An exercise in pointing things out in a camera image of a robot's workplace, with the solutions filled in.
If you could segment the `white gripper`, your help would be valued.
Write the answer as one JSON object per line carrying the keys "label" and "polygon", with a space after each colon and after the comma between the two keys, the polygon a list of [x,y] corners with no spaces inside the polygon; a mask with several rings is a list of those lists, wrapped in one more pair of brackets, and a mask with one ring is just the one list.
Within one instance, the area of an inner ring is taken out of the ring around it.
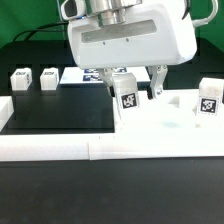
{"label": "white gripper", "polygon": [[184,3],[142,3],[128,7],[121,24],[101,27],[95,16],[73,20],[68,36],[74,61],[82,69],[99,69],[111,97],[113,68],[148,66],[147,95],[155,99],[163,92],[166,65],[184,63],[196,53],[195,31],[185,11]]}

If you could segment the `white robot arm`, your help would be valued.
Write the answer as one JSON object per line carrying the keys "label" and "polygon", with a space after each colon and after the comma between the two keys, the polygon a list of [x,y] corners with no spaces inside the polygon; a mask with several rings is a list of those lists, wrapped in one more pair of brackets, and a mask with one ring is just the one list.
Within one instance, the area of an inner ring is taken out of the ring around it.
{"label": "white robot arm", "polygon": [[191,60],[197,50],[188,0],[65,0],[61,13],[79,68],[148,67],[153,98],[167,67]]}

